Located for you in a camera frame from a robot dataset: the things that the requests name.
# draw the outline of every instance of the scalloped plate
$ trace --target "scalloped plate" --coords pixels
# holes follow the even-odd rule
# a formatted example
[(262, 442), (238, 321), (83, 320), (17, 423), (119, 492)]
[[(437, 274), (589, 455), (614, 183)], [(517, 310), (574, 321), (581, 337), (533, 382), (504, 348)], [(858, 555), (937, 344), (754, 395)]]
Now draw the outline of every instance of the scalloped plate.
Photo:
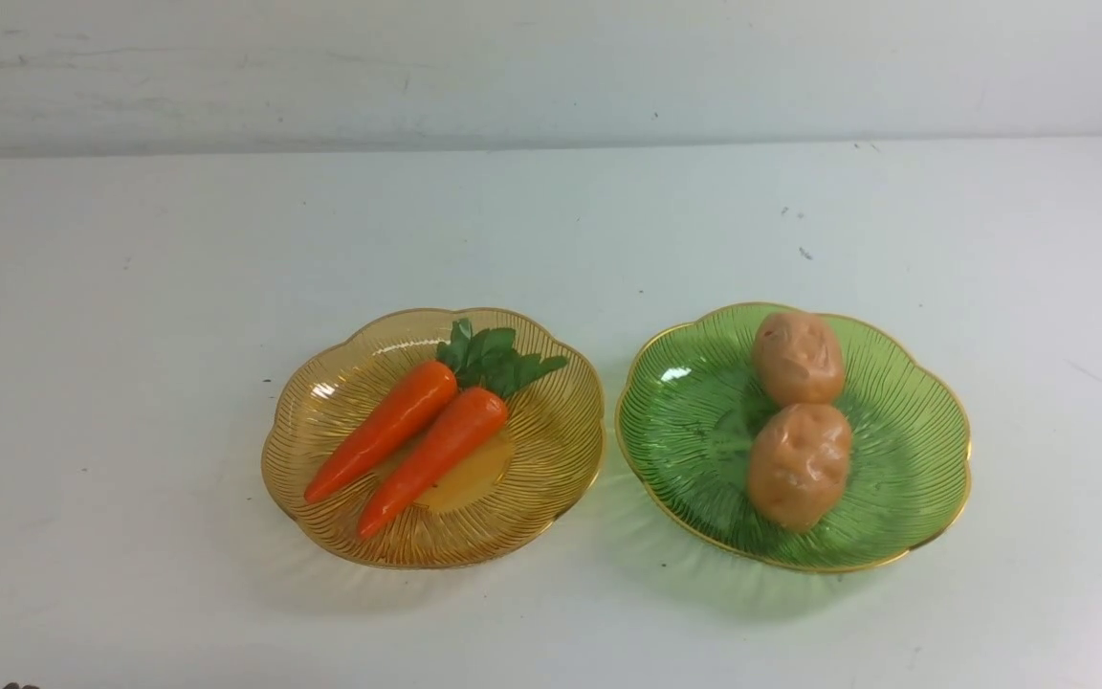
[[(431, 359), (455, 319), (475, 330), (512, 327), (517, 348), (569, 365), (509, 402), (508, 424), (370, 540), (356, 520), (382, 476), (410, 450), (316, 505), (303, 491), (325, 457), (399, 378)], [(399, 311), (310, 359), (288, 381), (262, 451), (262, 478), (280, 509), (334, 555), (386, 568), (451, 568), (529, 543), (584, 496), (601, 469), (603, 385), (576, 349), (533, 320), (501, 309)]]
[(746, 497), (752, 441), (777, 405), (754, 378), (750, 347), (774, 311), (749, 302), (648, 341), (616, 407), (631, 471), (666, 514), (732, 553), (788, 569), (836, 572), (893, 562), (940, 536), (971, 491), (971, 432), (952, 389), (887, 333), (823, 314), (844, 348), (835, 401), (852, 423), (844, 497), (806, 535), (761, 518)]

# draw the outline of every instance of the gold rim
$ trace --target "gold rim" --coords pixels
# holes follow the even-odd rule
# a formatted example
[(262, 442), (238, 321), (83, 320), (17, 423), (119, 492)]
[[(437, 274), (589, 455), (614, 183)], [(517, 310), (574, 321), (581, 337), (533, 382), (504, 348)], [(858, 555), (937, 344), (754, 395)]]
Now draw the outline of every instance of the gold rim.
[(649, 494), (649, 497), (652, 498), (652, 503), (655, 503), (655, 505), (657, 505), (657, 507), (659, 507), (659, 509), (662, 513), (668, 515), (670, 519), (673, 519), (674, 523), (678, 524), (678, 526), (683, 527), (684, 529), (687, 529), (688, 532), (691, 532), (695, 537), (699, 537), (701, 540), (707, 541), (707, 543), (716, 546), (722, 550), (725, 550), (725, 552), (727, 553), (739, 555), (743, 558), (757, 560), (757, 562), (769, 563), (769, 566), (779, 567), (782, 569), (809, 572), (809, 574), (847, 574), (847, 572), (866, 571), (883, 566), (888, 566), (889, 563), (899, 560), (906, 555), (914, 552), (914, 550), (923, 548), (932, 543), (938, 539), (938, 537), (948, 531), (948, 529), (952, 527), (954, 523), (957, 523), (957, 520), (959, 520), (959, 518), (963, 514), (963, 509), (968, 507), (968, 498), (972, 496), (972, 461), (971, 461), (972, 423), (971, 420), (968, 419), (968, 410), (963, 409), (963, 401), (959, 398), (957, 394), (954, 394), (953, 389), (950, 388), (950, 385), (947, 385), (946, 380), (938, 378), (938, 376), (934, 375), (934, 373), (931, 372), (930, 369), (927, 369), (927, 367), (921, 366), (921, 363), (917, 362), (916, 357), (912, 356), (912, 352), (907, 349), (907, 347), (905, 347), (905, 345), (901, 344), (899, 340), (896, 340), (896, 337), (892, 337), (890, 335), (888, 335), (887, 332), (871, 325), (871, 323), (863, 322), (863, 320), (854, 319), (852, 316), (844, 316), (840, 314), (819, 314), (819, 315), (829, 319), (847, 320), (847, 322), (857, 323), (858, 325), (866, 326), (873, 330), (874, 332), (878, 332), (879, 335), (887, 337), (887, 340), (894, 342), (896, 347), (899, 347), (900, 351), (904, 352), (907, 357), (909, 357), (909, 362), (912, 363), (912, 366), (917, 367), (917, 370), (934, 379), (946, 390), (946, 392), (950, 396), (950, 398), (954, 400), (954, 405), (959, 406), (959, 413), (961, 413), (961, 417), (963, 418), (963, 434), (968, 437), (968, 450), (965, 451), (965, 453), (963, 453), (963, 498), (961, 504), (959, 504), (959, 509), (954, 510), (954, 515), (950, 518), (950, 520), (948, 520), (946, 526), (941, 527), (940, 529), (938, 529), (937, 532), (932, 534), (932, 536), (925, 538), (918, 543), (908, 546), (906, 549), (901, 550), (901, 552), (892, 555), (888, 558), (883, 558), (882, 560), (875, 560), (875, 562), (863, 563), (863, 566), (857, 566), (857, 567), (810, 568), (810, 567), (797, 566), (797, 563), (792, 562), (782, 562), (782, 560), (769, 558), (766, 557), (766, 555), (747, 553), (746, 550), (739, 550), (730, 545), (722, 543), (722, 541), (716, 540), (715, 538), (709, 537), (704, 534), (701, 534), (700, 531), (696, 531), (694, 527), (691, 527), (690, 524), (687, 524), (685, 520), (680, 518), (679, 515), (671, 512), (670, 507), (666, 506), (666, 504), (661, 502), (661, 497), (657, 496), (657, 493), (652, 489), (651, 485), (649, 485), (649, 482), (644, 480), (644, 476), (640, 475), (640, 472), (637, 470), (637, 466), (631, 461), (631, 454), (628, 453), (627, 442), (624, 440), (624, 432), (620, 430), (622, 428), (620, 419), (622, 415), (624, 415), (624, 402), (627, 400), (628, 392), (631, 389), (631, 383), (634, 383), (635, 380), (635, 369), (637, 369), (637, 362), (640, 360), (640, 357), (644, 356), (644, 353), (646, 353), (649, 347), (652, 347), (652, 345), (656, 344), (656, 342), (661, 340), (662, 337), (670, 335), (671, 332), (699, 325), (699, 323), (704, 322), (704, 320), (713, 317), (716, 314), (720, 314), (722, 311), (726, 311), (730, 309), (739, 309), (741, 306), (775, 306), (776, 309), (784, 309), (786, 311), (800, 311), (800, 309), (793, 309), (793, 306), (788, 306), (787, 304), (778, 304), (778, 302), (775, 301), (739, 301), (736, 302), (736, 304), (730, 304), (727, 306), (722, 306), (721, 309), (713, 309), (703, 316), (692, 320), (692, 322), (690, 323), (679, 323), (678, 325), (662, 330), (661, 332), (657, 333), (657, 335), (652, 336), (648, 342), (646, 342), (646, 344), (644, 344), (644, 346), (640, 347), (638, 353), (636, 353), (635, 357), (631, 359), (631, 366), (628, 368), (628, 375), (627, 379), (624, 383), (624, 389), (622, 389), (622, 391), (619, 392), (618, 401), (615, 403), (615, 440), (619, 446), (619, 453), (624, 454), (624, 460), (627, 463), (628, 467), (630, 467), (631, 470), (631, 474), (637, 476), (637, 480), (640, 481), (640, 485), (644, 487), (644, 492)]
[(266, 492), (267, 492), (268, 496), (271, 497), (271, 500), (276, 504), (276, 506), (279, 507), (279, 509), (281, 510), (281, 513), (283, 513), (288, 518), (290, 518), (294, 524), (296, 524), (296, 526), (301, 528), (301, 532), (303, 535), (305, 535), (306, 537), (309, 537), (309, 539), (312, 540), (315, 545), (317, 545), (323, 550), (325, 550), (325, 552), (335, 555), (337, 558), (342, 558), (342, 559), (348, 560), (348, 562), (355, 562), (355, 563), (359, 563), (359, 566), (371, 567), (371, 568), (377, 568), (377, 569), (390, 569), (390, 570), (432, 570), (432, 569), (462, 569), (462, 568), (467, 568), (467, 567), (480, 566), (480, 563), (493, 562), (493, 560), (503, 558), (505, 555), (515, 553), (515, 552), (517, 552), (517, 550), (520, 550), (521, 548), (525, 548), (525, 546), (529, 546), (530, 543), (532, 543), (532, 541), (537, 540), (537, 538), (539, 536), (542, 536), (543, 534), (545, 534), (547, 530), (548, 530), (548, 528), (551, 528), (551, 526), (554, 525), (555, 520), (559, 520), (560, 518), (562, 518), (563, 515), (569, 514), (569, 510), (572, 510), (573, 507), (577, 505), (577, 503), (581, 503), (581, 498), (585, 497), (585, 494), (590, 493), (590, 489), (593, 488), (594, 484), (598, 481), (598, 476), (601, 475), (601, 472), (603, 472), (603, 463), (606, 461), (606, 402), (605, 402), (606, 401), (606, 388), (603, 387), (603, 379), (601, 379), (601, 376), (598, 375), (598, 370), (594, 366), (594, 363), (590, 362), (590, 358), (585, 357), (584, 354), (582, 354), (581, 352), (579, 352), (579, 349), (576, 347), (572, 347), (572, 345), (568, 344), (568, 342), (564, 342), (562, 340), (555, 338), (554, 335), (551, 335), (551, 331), (548, 330), (548, 327), (545, 325), (542, 325), (542, 323), (537, 322), (537, 320), (533, 320), (532, 317), (530, 317), (530, 316), (528, 316), (526, 314), (518, 313), (518, 311), (512, 311), (512, 310), (508, 310), (508, 309), (495, 309), (495, 306), (474, 306), (473, 309), (403, 309), (401, 311), (393, 311), (393, 313), (385, 314), (383, 316), (372, 319), (371, 322), (364, 323), (364, 325), (359, 326), (358, 330), (356, 330), (354, 333), (352, 333), (352, 335), (348, 338), (346, 338), (345, 341), (342, 341), (342, 342), (339, 342), (339, 344), (334, 344), (331, 347), (324, 348), (321, 352), (314, 354), (314, 356), (312, 356), (309, 359), (306, 359), (305, 363), (302, 363), (302, 365), (298, 366), (296, 367), (296, 372), (300, 372), (301, 369), (303, 369), (303, 367), (309, 366), (309, 365), (311, 365), (311, 363), (316, 362), (318, 358), (325, 356), (325, 354), (328, 354), (329, 352), (333, 352), (334, 349), (337, 349), (339, 347), (345, 347), (345, 345), (348, 345), (356, 337), (358, 337), (359, 335), (361, 335), (361, 333), (364, 333), (365, 331), (368, 331), (368, 329), (372, 327), (374, 325), (377, 325), (377, 323), (383, 322), (383, 320), (387, 320), (387, 319), (390, 319), (390, 317), (395, 317), (395, 316), (401, 316), (401, 315), (406, 315), (406, 314), (415, 314), (415, 313), (421, 313), (421, 314), (447, 314), (447, 315), (451, 315), (451, 316), (455, 316), (455, 315), (462, 315), (462, 314), (471, 313), (471, 311), (490, 311), (490, 313), (508, 314), (508, 315), (511, 315), (511, 316), (523, 319), (527, 322), (532, 323), (534, 327), (538, 327), (538, 329), (542, 330), (542, 332), (545, 332), (548, 338), (551, 338), (552, 341), (555, 341), (555, 343), (558, 345), (560, 345), (564, 349), (569, 349), (569, 352), (572, 352), (573, 354), (576, 355), (577, 358), (580, 358), (582, 362), (584, 362), (585, 367), (586, 367), (587, 372), (590, 372), (590, 376), (593, 379), (593, 383), (594, 383), (595, 387), (598, 389), (598, 396), (601, 397), (601, 400), (603, 400), (603, 402), (598, 406), (599, 409), (601, 409), (601, 413), (598, 415), (598, 430), (601, 431), (601, 444), (598, 446), (598, 461), (596, 461), (595, 465), (594, 465), (594, 475), (591, 476), (590, 481), (585, 484), (585, 487), (581, 489), (581, 494), (579, 494), (579, 496), (576, 496), (576, 498), (574, 498), (574, 500), (572, 503), (570, 503), (568, 506), (565, 506), (564, 509), (560, 510), (560, 513), (557, 513), (553, 518), (548, 519), (548, 523), (543, 524), (542, 527), (539, 528), (539, 531), (534, 532), (533, 536), (530, 536), (528, 538), (528, 540), (523, 541), (523, 543), (517, 545), (515, 548), (511, 548), (511, 549), (508, 549), (508, 550), (504, 550), (504, 552), (495, 553), (495, 555), (491, 555), (490, 557), (487, 557), (487, 558), (477, 559), (477, 560), (475, 560), (475, 562), (451, 563), (451, 566), (410, 566), (410, 567), (408, 567), (408, 566), (393, 566), (393, 563), (388, 563), (388, 562), (372, 562), (372, 560), (367, 560), (367, 559), (361, 559), (361, 558), (354, 558), (354, 557), (350, 557), (349, 555), (343, 555), (343, 553), (336, 552), (336, 550), (328, 549), (327, 547), (323, 546), (323, 543), (321, 543), (321, 541), (318, 541), (314, 537), (312, 537), (312, 535), (305, 528), (305, 525), (303, 525), (303, 523), (301, 523), (300, 519), (295, 518), (292, 514), (289, 513), (288, 509), (285, 509), (285, 507), (283, 506), (283, 503), (281, 503), (274, 496), (274, 489), (271, 488), (270, 481), (267, 481), (267, 476), (266, 476), (266, 471), (264, 471), (264, 465), (266, 465), (266, 448), (271, 444), (272, 435), (274, 435), (276, 429), (279, 428), (279, 411), (281, 409), (283, 409), (283, 407), (284, 407), (283, 401), (287, 400), (287, 398), (289, 397), (289, 394), (291, 396), (294, 396), (294, 391), (292, 391), (292, 389), (290, 389), (290, 387), (292, 387), (292, 379), (293, 379), (293, 376), (294, 376), (294, 374), (293, 374), (293, 376), (289, 376), (288, 384), (284, 384), (283, 392), (279, 394), (279, 401), (276, 402), (274, 417), (272, 418), (272, 421), (271, 421), (271, 430), (270, 430), (270, 432), (267, 432), (266, 440), (262, 442), (262, 465), (263, 465), (262, 484), (266, 485)]

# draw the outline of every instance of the plate rim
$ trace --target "plate rim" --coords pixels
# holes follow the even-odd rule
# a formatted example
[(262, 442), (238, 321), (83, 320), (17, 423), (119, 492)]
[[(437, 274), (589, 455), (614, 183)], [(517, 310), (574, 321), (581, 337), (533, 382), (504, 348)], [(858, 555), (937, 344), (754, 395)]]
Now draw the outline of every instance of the plate rim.
[[(559, 513), (552, 516), (552, 518), (549, 518), (547, 520), (547, 524), (541, 525), (538, 531), (534, 532), (533, 536), (530, 536), (528, 540), (521, 541), (521, 543), (517, 545), (516, 547), (509, 548), (507, 550), (501, 550), (501, 552), (497, 552), (495, 555), (489, 555), (489, 557), (483, 559), (473, 560), (472, 562), (445, 563), (445, 566), (437, 566), (437, 563), (432, 563), (431, 566), (429, 566), (429, 563), (418, 563), (417, 566), (402, 566), (402, 563), (376, 562), (375, 560), (355, 558), (352, 557), (350, 555), (342, 555), (336, 552), (336, 550), (328, 549), (323, 543), (321, 543), (320, 540), (315, 540), (315, 538), (312, 537), (312, 535), (309, 532), (309, 529), (305, 527), (305, 524), (303, 524), (302, 519), (296, 518), (296, 516), (294, 516), (292, 513), (289, 513), (287, 507), (283, 506), (283, 503), (281, 503), (274, 496), (274, 492), (272, 492), (271, 488), (271, 482), (267, 480), (267, 473), (266, 473), (267, 449), (270, 448), (272, 438), (274, 438), (276, 431), (279, 430), (279, 415), (281, 411), (281, 407), (283, 407), (283, 400), (284, 397), (287, 397), (288, 388), (290, 387), (290, 385), (292, 385), (294, 376), (296, 376), (298, 373), (303, 370), (303, 367), (312, 365), (312, 363), (325, 356), (325, 354), (332, 353), (337, 348), (345, 347), (356, 337), (361, 336), (365, 331), (372, 327), (374, 325), (377, 325), (377, 323), (385, 322), (385, 320), (387, 319), (407, 314), (415, 314), (415, 313), (446, 314), (454, 316), (454, 315), (463, 315), (466, 313), (471, 313), (471, 311), (490, 311), (490, 313), (507, 314), (511, 316), (517, 316), (521, 320), (526, 320), (526, 322), (532, 323), (534, 327), (538, 327), (542, 332), (545, 332), (548, 338), (554, 341), (555, 344), (560, 345), (564, 349), (569, 349), (570, 353), (574, 354), (574, 356), (576, 356), (585, 364), (586, 370), (590, 372), (591, 379), (594, 383), (594, 387), (595, 389), (598, 390), (598, 400), (601, 401), (598, 406), (598, 420), (596, 420), (595, 423), (596, 429), (598, 429), (601, 444), (598, 446), (598, 461), (594, 463), (594, 474), (590, 476), (590, 481), (585, 484), (585, 487), (581, 489), (581, 493), (579, 493), (577, 496), (574, 497), (573, 500), (569, 503), (569, 505), (565, 505), (562, 510), (559, 510)], [(377, 569), (406, 570), (406, 571), (462, 569), (462, 568), (482, 566), (482, 563), (493, 562), (493, 560), (504, 558), (505, 555), (516, 553), (517, 550), (520, 550), (521, 548), (525, 548), (526, 546), (533, 543), (534, 540), (537, 540), (540, 536), (547, 532), (548, 528), (551, 528), (551, 526), (554, 525), (555, 520), (559, 520), (560, 518), (562, 518), (563, 515), (569, 514), (569, 512), (572, 510), (573, 507), (577, 505), (577, 503), (581, 503), (582, 498), (585, 497), (585, 494), (590, 493), (590, 489), (594, 487), (594, 484), (598, 481), (601, 472), (603, 472), (603, 465), (605, 465), (606, 463), (606, 435), (607, 435), (606, 388), (603, 385), (603, 379), (601, 379), (601, 376), (598, 375), (598, 368), (594, 366), (593, 362), (590, 362), (590, 357), (584, 356), (584, 354), (582, 354), (581, 351), (579, 351), (576, 347), (573, 347), (573, 345), (568, 344), (568, 342), (564, 342), (559, 337), (557, 337), (555, 335), (552, 335), (551, 330), (548, 329), (545, 325), (542, 325), (542, 323), (537, 322), (537, 320), (533, 320), (532, 317), (523, 313), (520, 313), (520, 311), (515, 311), (511, 309), (499, 309), (498, 306), (471, 306), (471, 309), (433, 309), (432, 306), (417, 306), (415, 309), (401, 309), (392, 311), (392, 313), (377, 316), (370, 320), (370, 322), (364, 323), (364, 325), (356, 329), (355, 332), (353, 332), (348, 336), (348, 338), (343, 340), (342, 342), (337, 342), (337, 344), (329, 345), (329, 347), (324, 348), (318, 353), (314, 354), (314, 356), (306, 358), (306, 360), (303, 362), (302, 365), (294, 368), (292, 375), (288, 376), (288, 381), (283, 385), (283, 389), (281, 389), (281, 391), (279, 392), (279, 400), (276, 402), (274, 416), (272, 416), (271, 420), (271, 430), (267, 432), (266, 439), (262, 441), (262, 456), (261, 456), (261, 465), (259, 465), (259, 467), (261, 467), (262, 470), (261, 471), (262, 484), (266, 487), (267, 496), (270, 496), (271, 502), (274, 503), (277, 507), (279, 507), (279, 510), (283, 513), (289, 519), (291, 519), (296, 525), (296, 527), (301, 529), (301, 532), (305, 535), (305, 537), (309, 538), (309, 540), (312, 541), (312, 543), (316, 545), (320, 549), (325, 550), (325, 552), (334, 555), (334, 557), (336, 558), (345, 559), (347, 562), (354, 562), (358, 563), (359, 566), (371, 567)]]
[(937, 532), (931, 534), (931, 536), (927, 536), (926, 538), (923, 538), (922, 540), (918, 541), (917, 543), (914, 543), (912, 546), (906, 547), (905, 549), (900, 550), (899, 553), (888, 555), (888, 557), (885, 557), (885, 558), (879, 559), (879, 560), (874, 560), (873, 562), (861, 563), (861, 566), (847, 566), (847, 567), (836, 567), (836, 568), (803, 567), (803, 566), (799, 566), (799, 563), (784, 562), (784, 560), (778, 560), (777, 558), (768, 557), (768, 555), (748, 553), (748, 552), (746, 552), (746, 550), (741, 550), (741, 549), (732, 547), (732, 546), (730, 546), (727, 543), (722, 543), (722, 541), (716, 540), (715, 538), (709, 537), (705, 534), (701, 534), (699, 531), (699, 529), (695, 529), (690, 524), (687, 524), (685, 520), (683, 520), (682, 518), (680, 518), (679, 515), (674, 514), (673, 510), (671, 510), (668, 505), (666, 505), (665, 503), (661, 502), (661, 498), (658, 497), (657, 493), (655, 492), (655, 489), (652, 489), (652, 485), (650, 485), (649, 482), (646, 481), (646, 478), (644, 478), (642, 475), (640, 475), (640, 472), (637, 471), (637, 466), (635, 465), (634, 460), (631, 460), (631, 454), (628, 451), (627, 442), (625, 441), (625, 438), (624, 438), (624, 431), (622, 430), (620, 419), (624, 417), (624, 405), (627, 401), (628, 394), (631, 391), (631, 388), (634, 387), (635, 373), (637, 373), (637, 365), (639, 365), (639, 362), (644, 357), (644, 354), (646, 354), (646, 352), (648, 352), (648, 349), (650, 347), (652, 347), (652, 345), (655, 345), (656, 342), (660, 341), (662, 337), (669, 336), (671, 333), (680, 331), (680, 330), (685, 330), (688, 327), (700, 325), (700, 323), (703, 323), (704, 320), (706, 320), (709, 317), (713, 317), (713, 316), (722, 313), (722, 311), (726, 311), (726, 310), (731, 310), (731, 309), (742, 309), (743, 306), (774, 306), (775, 309), (782, 309), (782, 310), (786, 310), (786, 311), (797, 311), (797, 313), (801, 312), (801, 309), (797, 309), (796, 306), (790, 306), (790, 305), (787, 305), (787, 304), (779, 304), (779, 302), (776, 302), (776, 301), (738, 301), (738, 302), (734, 302), (734, 304), (727, 304), (725, 306), (722, 306), (721, 309), (713, 309), (712, 311), (709, 311), (709, 313), (706, 313), (704, 315), (701, 315), (699, 319), (692, 320), (692, 322), (679, 323), (678, 325), (673, 325), (673, 326), (670, 326), (668, 329), (662, 330), (661, 332), (657, 333), (655, 336), (650, 337), (649, 341), (646, 342), (646, 344), (644, 344), (637, 351), (637, 353), (635, 354), (635, 356), (631, 357), (631, 365), (628, 367), (628, 375), (627, 375), (627, 378), (624, 380), (624, 388), (620, 390), (619, 396), (618, 396), (618, 398), (617, 398), (617, 400), (615, 402), (615, 442), (616, 442), (616, 445), (618, 445), (618, 448), (619, 448), (619, 453), (624, 454), (624, 460), (627, 463), (629, 470), (631, 470), (631, 475), (635, 475), (635, 478), (637, 478), (637, 481), (640, 482), (640, 485), (644, 487), (644, 492), (646, 492), (648, 494), (649, 498), (651, 498), (652, 504), (657, 505), (657, 507), (659, 507), (659, 509), (662, 513), (665, 513), (666, 516), (669, 516), (670, 519), (673, 519), (674, 523), (678, 524), (678, 526), (681, 526), (682, 528), (684, 528), (692, 536), (695, 536), (696, 538), (700, 538), (701, 540), (706, 541), (706, 543), (709, 543), (709, 545), (716, 546), (717, 548), (720, 548), (722, 550), (725, 550), (725, 552), (727, 552), (727, 553), (739, 555), (739, 557), (742, 557), (742, 558), (747, 558), (747, 559), (756, 560), (756, 562), (768, 563), (768, 566), (778, 567), (778, 568), (782, 568), (782, 569), (787, 569), (787, 570), (791, 570), (791, 571), (808, 572), (809, 574), (849, 574), (849, 572), (866, 571), (866, 570), (872, 570), (872, 569), (876, 569), (876, 568), (879, 568), (879, 567), (885, 567), (885, 566), (888, 566), (892, 562), (896, 562), (896, 560), (899, 560), (901, 558), (907, 557), (907, 555), (912, 553), (914, 550), (921, 549), (921, 548), (923, 548), (923, 547), (932, 543), (933, 541), (936, 541), (938, 539), (938, 537), (940, 537), (946, 531), (948, 531), (948, 529), (950, 529), (950, 527), (953, 527), (954, 523), (957, 523), (957, 520), (959, 520), (959, 518), (963, 514), (963, 510), (966, 509), (966, 507), (968, 507), (968, 499), (972, 497), (972, 461), (971, 461), (972, 460), (972, 422), (971, 422), (971, 419), (968, 418), (968, 410), (963, 409), (963, 401), (959, 398), (959, 396), (957, 394), (954, 394), (954, 389), (952, 387), (950, 387), (950, 385), (948, 385), (946, 380), (939, 378), (938, 375), (936, 375), (932, 370), (927, 369), (926, 366), (921, 366), (921, 362), (918, 362), (917, 358), (912, 356), (912, 352), (910, 352), (909, 348), (905, 347), (905, 345), (903, 344), (903, 342), (900, 342), (899, 340), (896, 340), (896, 337), (893, 337), (893, 336), (888, 335), (888, 333), (885, 332), (884, 330), (871, 325), (871, 323), (866, 323), (866, 322), (863, 322), (863, 320), (861, 320), (861, 319), (856, 319), (856, 317), (853, 317), (853, 316), (847, 316), (847, 315), (844, 315), (844, 314), (818, 313), (822, 317), (828, 317), (828, 319), (843, 319), (843, 320), (847, 320), (847, 322), (857, 323), (858, 325), (868, 327), (868, 329), (873, 330), (874, 332), (878, 332), (879, 335), (883, 335), (884, 337), (887, 337), (888, 341), (892, 341), (892, 344), (896, 345), (896, 347), (899, 347), (900, 351), (904, 352), (905, 356), (907, 358), (909, 358), (909, 363), (917, 370), (923, 373), (923, 375), (930, 376), (930, 378), (932, 378), (933, 380), (936, 380), (941, 386), (941, 388), (943, 388), (946, 390), (947, 396), (950, 396), (950, 398), (952, 398), (952, 400), (954, 400), (954, 405), (957, 405), (959, 407), (959, 413), (961, 413), (961, 417), (963, 419), (963, 434), (965, 434), (966, 438), (968, 438), (968, 445), (966, 445), (965, 450), (963, 450), (963, 498), (959, 503), (958, 509), (954, 510), (954, 515), (952, 515), (952, 517), (948, 520), (948, 523), (946, 523), (943, 527), (941, 527), (940, 529), (938, 529)]

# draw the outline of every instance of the carrot tip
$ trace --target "carrot tip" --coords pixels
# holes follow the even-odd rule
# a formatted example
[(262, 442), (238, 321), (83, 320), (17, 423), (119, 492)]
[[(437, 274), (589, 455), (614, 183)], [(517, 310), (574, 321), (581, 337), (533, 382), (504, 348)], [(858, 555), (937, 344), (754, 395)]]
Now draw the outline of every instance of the carrot tip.
[(368, 538), (376, 536), (382, 526), (382, 524), (375, 523), (375, 520), (368, 524), (361, 523), (359, 524), (359, 528), (356, 529), (356, 535), (359, 537), (359, 540), (368, 540)]

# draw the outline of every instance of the green glass plate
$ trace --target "green glass plate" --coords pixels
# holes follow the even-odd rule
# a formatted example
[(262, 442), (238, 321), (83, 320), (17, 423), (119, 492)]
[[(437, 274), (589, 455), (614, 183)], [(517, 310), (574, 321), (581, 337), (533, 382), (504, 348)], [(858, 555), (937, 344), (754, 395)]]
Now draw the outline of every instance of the green glass plate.
[(804, 535), (761, 518), (747, 502), (752, 441), (778, 410), (754, 378), (750, 347), (765, 316), (787, 310), (735, 304), (644, 345), (615, 413), (631, 471), (688, 531), (774, 566), (869, 569), (934, 540), (971, 491), (968, 416), (887, 333), (851, 317), (823, 314), (847, 372), (835, 401), (853, 429), (844, 497)]

